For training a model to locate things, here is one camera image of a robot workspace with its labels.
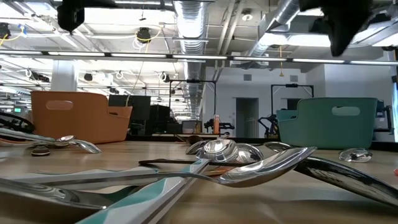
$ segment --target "orange plastic bin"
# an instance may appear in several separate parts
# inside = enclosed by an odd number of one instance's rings
[[[106,96],[67,91],[32,91],[35,133],[74,135],[94,144],[124,141],[132,107],[108,106]]]

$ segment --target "pillar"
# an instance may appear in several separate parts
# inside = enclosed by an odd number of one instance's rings
[[[77,91],[79,69],[75,61],[54,60],[51,91]]]

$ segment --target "wooden table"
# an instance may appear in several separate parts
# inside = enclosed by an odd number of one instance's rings
[[[0,175],[26,172],[79,172],[90,169],[124,170],[139,160],[185,155],[186,145],[171,142],[120,142],[99,145],[102,154],[88,154],[77,148],[54,149],[48,157],[32,157],[23,149],[0,148]],[[260,147],[264,155],[273,152]],[[344,162],[398,188],[398,153],[374,151],[366,164]],[[316,156],[338,162],[338,151]],[[184,165],[165,164],[163,170]],[[198,180],[160,221],[176,223],[398,223],[397,209],[367,200],[311,177],[289,172],[272,182],[247,189],[232,189]],[[0,223],[27,223],[0,218]]]

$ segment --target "white wall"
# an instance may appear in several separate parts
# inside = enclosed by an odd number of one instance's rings
[[[378,60],[387,61],[387,55]],[[362,65],[320,65],[307,73],[307,83],[315,85],[316,97],[374,97],[392,105],[391,67]],[[387,119],[376,120],[387,127]],[[394,141],[388,133],[376,133],[378,141]]]
[[[207,68],[207,79],[213,76],[213,68]],[[244,82],[243,74],[251,74],[252,81]],[[223,123],[236,124],[236,98],[258,98],[259,116],[271,114],[271,84],[290,83],[290,75],[298,75],[298,83],[305,84],[305,74],[296,69],[284,69],[285,77],[280,77],[280,70],[266,69],[242,70],[240,68],[226,68],[217,83],[217,107]],[[203,122],[207,122],[214,113],[214,92],[208,87],[204,89]],[[286,98],[309,98],[310,95],[302,88],[281,88],[274,95],[274,110],[286,107]],[[259,137],[262,138],[265,128],[259,125]]]

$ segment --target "exposed ceiling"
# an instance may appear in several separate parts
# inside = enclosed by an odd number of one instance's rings
[[[145,1],[126,1],[126,2],[145,2]],[[228,16],[228,6],[230,0],[216,0],[208,7],[208,22],[205,53],[215,54],[218,48],[220,36],[223,31],[224,21]],[[381,4],[389,4],[391,1],[377,1]],[[272,12],[277,8],[278,0],[246,0],[236,1],[234,16],[238,16],[238,23],[233,32],[233,39],[228,46],[227,54],[232,52],[247,52],[257,41],[257,27],[261,23],[265,14]],[[26,1],[5,1],[0,0],[0,22],[9,23],[11,30],[10,38],[18,37],[13,41],[4,41],[0,49],[2,50],[39,50],[39,51],[69,51],[69,52],[135,52],[135,53],[171,53],[180,54],[180,41],[178,37],[178,28],[176,15],[172,11],[158,11],[142,9],[129,9],[129,4],[123,4],[124,9],[98,9],[86,8],[85,23],[80,26],[73,35],[60,29],[57,24],[56,5],[59,1],[51,0],[26,0]],[[244,21],[241,14],[236,14],[239,4],[243,9],[251,9],[252,19]],[[295,20],[314,20],[315,16],[299,15]],[[24,33],[21,34],[21,26],[24,27]],[[148,27],[150,34],[154,38],[150,44],[140,45],[135,38],[136,32],[140,27]],[[299,58],[331,58],[329,47],[312,47],[283,45],[281,48],[267,49],[266,54],[271,57],[299,57]],[[341,58],[343,59],[368,59],[374,60],[382,56],[380,47],[352,47],[348,48]],[[31,58],[10,58],[0,59],[0,80],[3,83],[42,83],[30,79],[31,70],[45,75],[51,79],[52,59],[31,59]],[[158,96],[163,96],[160,104],[168,104],[169,87],[168,83],[159,80],[159,74],[165,72],[175,79],[184,79],[184,64],[182,62],[127,62],[127,61],[106,61],[106,60],[77,60],[81,70],[79,82],[82,85],[107,85],[104,79],[94,79],[92,82],[84,80],[85,73],[110,74],[113,76],[113,83],[119,86],[131,86],[125,88],[128,92],[137,95],[151,94],[154,96],[154,103],[159,103]],[[280,63],[270,63],[269,68],[279,68]],[[297,68],[302,72],[307,72],[313,66],[299,63],[286,63],[284,68]],[[132,87],[152,87],[151,90],[142,88],[132,91]],[[181,83],[182,90],[177,90],[176,96],[180,97],[179,102],[173,103],[176,108],[181,108],[179,115],[189,114],[189,100],[183,103],[186,98],[188,87]],[[41,90],[40,87],[12,87],[13,91],[5,87],[0,87],[3,92],[0,95],[0,104],[9,104],[12,101],[1,101],[1,97],[7,95],[14,96],[18,93],[12,93],[14,90],[24,91],[29,94],[31,90]],[[79,91],[91,91],[110,94],[107,88],[87,88]]]

